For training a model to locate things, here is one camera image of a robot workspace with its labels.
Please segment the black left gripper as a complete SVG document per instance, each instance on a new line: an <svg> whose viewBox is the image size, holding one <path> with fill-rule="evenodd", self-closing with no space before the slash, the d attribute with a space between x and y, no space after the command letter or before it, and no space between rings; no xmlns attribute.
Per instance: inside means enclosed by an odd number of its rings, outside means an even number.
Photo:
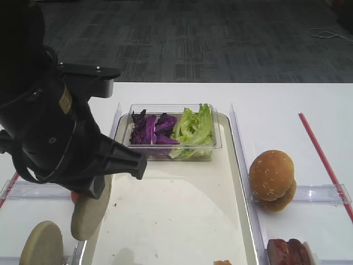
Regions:
<svg viewBox="0 0 353 265"><path fill-rule="evenodd" d="M72 95L61 77L43 77L23 90L1 87L1 153L26 181L55 183L99 199L104 175L138 180L144 154L100 133L88 103Z"/></svg>

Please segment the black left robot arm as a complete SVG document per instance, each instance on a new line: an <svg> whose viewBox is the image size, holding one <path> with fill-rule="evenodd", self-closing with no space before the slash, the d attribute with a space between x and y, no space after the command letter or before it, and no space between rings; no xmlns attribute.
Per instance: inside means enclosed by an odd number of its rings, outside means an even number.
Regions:
<svg viewBox="0 0 353 265"><path fill-rule="evenodd" d="M98 199L105 176L141 179L146 157L100 132L91 97L111 95L116 68L60 64L34 1L1 2L1 153L22 179Z"/></svg>

